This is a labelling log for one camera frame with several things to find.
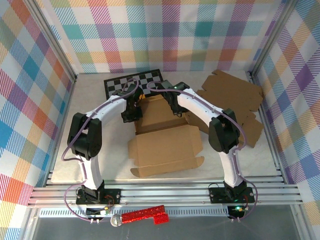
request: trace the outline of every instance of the plaid wall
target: plaid wall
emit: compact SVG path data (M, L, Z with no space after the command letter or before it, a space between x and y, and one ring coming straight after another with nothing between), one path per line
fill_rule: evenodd
M257 75L289 182L320 239L320 0L300 0Z
M249 69L286 0L37 1L80 73L121 73Z
M45 175L72 81L23 0L0 0L0 240Z

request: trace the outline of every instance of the black and white checkerboard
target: black and white checkerboard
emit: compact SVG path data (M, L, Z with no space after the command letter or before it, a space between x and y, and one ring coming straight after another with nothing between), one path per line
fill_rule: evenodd
M140 88L142 88L143 94L145 95L146 98L156 95L155 92L150 92L150 90L147 89L147 84L154 81L161 81L161 82L163 81L163 78L161 76L161 72L159 69L107 79L107 80L104 80L106 99L109 99L109 97L116 90L122 89L125 86L126 82L131 78L139 80L139 86ZM151 83L150 87L154 88L155 84Z

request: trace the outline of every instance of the plaid wallpaper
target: plaid wallpaper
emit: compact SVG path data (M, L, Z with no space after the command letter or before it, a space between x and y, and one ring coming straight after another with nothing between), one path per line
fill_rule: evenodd
M320 239L320 0L300 0L258 73L289 182Z
M0 0L0 240L18 237L72 81L23 0Z
M122 73L249 69L286 0L37 1L80 73Z

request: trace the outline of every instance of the white floor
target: white floor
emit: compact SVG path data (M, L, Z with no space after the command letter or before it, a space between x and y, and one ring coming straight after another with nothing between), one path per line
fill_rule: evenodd
M227 72L247 81L245 71ZM162 72L164 80L169 80L173 85L185 82L193 90L198 90L210 75L209 71L201 72ZM81 171L76 161L62 162L61 155L67 146L67 137L71 126L71 120L75 113L86 113L106 101L104 88L105 79L123 76L123 73L82 74L79 76L65 129L62 135L58 158L56 160L51 181L53 183L78 183L82 180ZM134 168L133 161L128 159L128 141L135 136L133 123L123 123L121 116L114 118L102 130L102 149L98 155L100 172L105 180L130 180L136 179L130 172ZM202 166L179 172L166 173L149 178L223 178L224 172L220 158L208 143L208 135L201 132L203 151L198 156L204 156ZM66 157L71 157L71 150ZM239 152L239 162L244 176L273 176L276 168L270 153L264 131L254 148L245 147Z

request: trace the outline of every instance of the flattened cardboard box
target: flattened cardboard box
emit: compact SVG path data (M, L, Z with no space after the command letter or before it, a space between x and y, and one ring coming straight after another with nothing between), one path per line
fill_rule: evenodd
M263 101L262 88L220 70L208 76L202 88L196 92L199 96L219 108L234 111L236 121L246 134L247 144L254 147L264 128L253 113L258 111ZM186 120L190 125L198 126L202 132L209 133L207 125L192 112L186 113ZM239 142L244 142L242 135Z
M196 156L203 149L200 131L185 116L173 115L161 96L142 99L143 117L135 123L136 136L128 142L128 154L139 178L200 167L205 158Z

